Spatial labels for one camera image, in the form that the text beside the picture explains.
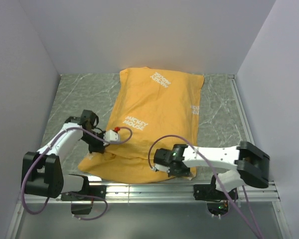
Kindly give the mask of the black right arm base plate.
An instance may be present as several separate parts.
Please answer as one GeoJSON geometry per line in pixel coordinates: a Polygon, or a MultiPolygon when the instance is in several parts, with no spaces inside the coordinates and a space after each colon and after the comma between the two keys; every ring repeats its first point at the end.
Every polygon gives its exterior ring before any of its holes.
{"type": "Polygon", "coordinates": [[[228,198],[222,191],[218,191],[211,184],[194,184],[193,196],[197,201],[220,202],[228,198]]]}

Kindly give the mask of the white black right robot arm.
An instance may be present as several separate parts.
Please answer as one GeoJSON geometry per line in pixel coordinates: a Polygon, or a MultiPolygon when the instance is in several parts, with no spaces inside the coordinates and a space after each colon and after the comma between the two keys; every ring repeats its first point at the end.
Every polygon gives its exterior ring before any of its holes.
{"type": "Polygon", "coordinates": [[[211,180],[209,192],[215,199],[245,185],[259,189],[269,186],[270,157],[248,141],[224,148],[189,144],[175,144],[172,150],[161,148],[154,154],[152,169],[168,176],[188,177],[195,167],[226,170],[217,175],[220,182],[211,180]]]}

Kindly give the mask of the orange pillowcase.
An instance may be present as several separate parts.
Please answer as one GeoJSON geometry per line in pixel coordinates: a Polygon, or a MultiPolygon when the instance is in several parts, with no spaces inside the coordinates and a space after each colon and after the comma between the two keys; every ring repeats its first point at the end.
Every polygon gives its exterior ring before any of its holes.
{"type": "Polygon", "coordinates": [[[197,144],[202,75],[151,68],[120,72],[121,88],[107,129],[120,128],[120,145],[89,153],[82,172],[119,183],[164,181],[151,169],[154,152],[188,140],[197,144]]]}

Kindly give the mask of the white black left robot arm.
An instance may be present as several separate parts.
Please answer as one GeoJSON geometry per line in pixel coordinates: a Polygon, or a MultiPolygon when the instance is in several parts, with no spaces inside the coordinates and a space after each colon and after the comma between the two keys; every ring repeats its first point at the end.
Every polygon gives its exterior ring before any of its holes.
{"type": "Polygon", "coordinates": [[[104,153],[105,132],[94,132],[98,116],[83,110],[80,117],[69,117],[60,132],[36,152],[27,152],[22,162],[21,193],[57,198],[64,186],[61,160],[82,140],[90,153],[104,153]]]}

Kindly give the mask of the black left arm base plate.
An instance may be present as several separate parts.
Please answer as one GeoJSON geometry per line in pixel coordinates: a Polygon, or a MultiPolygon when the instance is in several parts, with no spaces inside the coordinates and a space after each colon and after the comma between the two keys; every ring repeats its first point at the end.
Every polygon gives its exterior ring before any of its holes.
{"type": "Polygon", "coordinates": [[[105,199],[107,186],[90,185],[79,192],[67,192],[61,194],[61,201],[91,201],[95,197],[105,199]]]}

